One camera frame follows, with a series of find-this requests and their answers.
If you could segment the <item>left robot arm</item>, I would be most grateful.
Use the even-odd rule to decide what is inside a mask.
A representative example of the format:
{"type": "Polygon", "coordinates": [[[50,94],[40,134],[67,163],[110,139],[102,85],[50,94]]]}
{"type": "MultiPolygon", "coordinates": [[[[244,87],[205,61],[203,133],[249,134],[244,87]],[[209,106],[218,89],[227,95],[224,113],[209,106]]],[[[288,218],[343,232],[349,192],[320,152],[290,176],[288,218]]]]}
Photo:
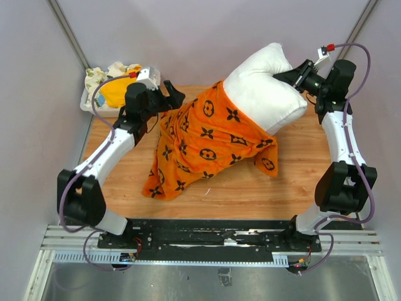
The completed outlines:
{"type": "Polygon", "coordinates": [[[133,243],[134,232],[129,229],[128,219],[107,208],[102,185],[120,159],[147,132],[147,122],[182,105],[185,94],[168,80],[164,85],[168,95],[141,81],[130,84],[125,92],[125,104],[101,146],[72,171],[64,169],[58,174],[57,209],[61,225],[72,221],[81,228],[90,226],[106,231],[120,248],[133,243]]]}

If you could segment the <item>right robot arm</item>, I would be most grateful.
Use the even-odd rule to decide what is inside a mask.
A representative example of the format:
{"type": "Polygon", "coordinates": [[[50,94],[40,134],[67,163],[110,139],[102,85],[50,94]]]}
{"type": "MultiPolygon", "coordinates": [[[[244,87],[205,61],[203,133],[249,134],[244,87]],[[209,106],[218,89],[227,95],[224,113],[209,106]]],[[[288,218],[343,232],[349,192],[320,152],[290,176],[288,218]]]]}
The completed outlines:
{"type": "Polygon", "coordinates": [[[303,214],[295,215],[281,232],[265,232],[261,239],[270,251],[320,251],[318,231],[336,220],[353,222],[370,199],[377,170],[367,166],[353,134],[352,109],[346,102],[356,65],[348,60],[334,63],[326,78],[306,60],[299,67],[274,78],[299,92],[316,98],[315,113],[325,131],[331,164],[315,188],[315,202],[303,214]]]}

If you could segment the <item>white pillow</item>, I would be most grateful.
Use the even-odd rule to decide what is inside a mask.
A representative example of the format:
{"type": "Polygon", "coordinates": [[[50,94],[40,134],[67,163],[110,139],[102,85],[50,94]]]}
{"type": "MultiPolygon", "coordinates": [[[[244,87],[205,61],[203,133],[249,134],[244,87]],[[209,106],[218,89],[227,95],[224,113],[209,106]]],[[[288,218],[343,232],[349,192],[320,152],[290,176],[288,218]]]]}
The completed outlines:
{"type": "Polygon", "coordinates": [[[307,101],[297,90],[273,77],[292,69],[281,44],[270,43],[231,72],[224,91],[242,113],[274,135],[307,110],[307,101]]]}

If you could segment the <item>orange monogram pillowcase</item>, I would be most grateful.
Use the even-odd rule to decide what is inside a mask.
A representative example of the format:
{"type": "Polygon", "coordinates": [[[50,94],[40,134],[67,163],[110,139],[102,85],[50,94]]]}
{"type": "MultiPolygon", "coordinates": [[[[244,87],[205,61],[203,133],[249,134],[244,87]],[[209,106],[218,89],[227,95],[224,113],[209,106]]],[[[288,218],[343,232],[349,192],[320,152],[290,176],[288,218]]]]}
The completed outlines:
{"type": "Polygon", "coordinates": [[[278,175],[278,143],[215,83],[179,109],[161,114],[160,136],[145,197],[170,201],[200,179],[212,179],[243,159],[269,177],[278,175]]]}

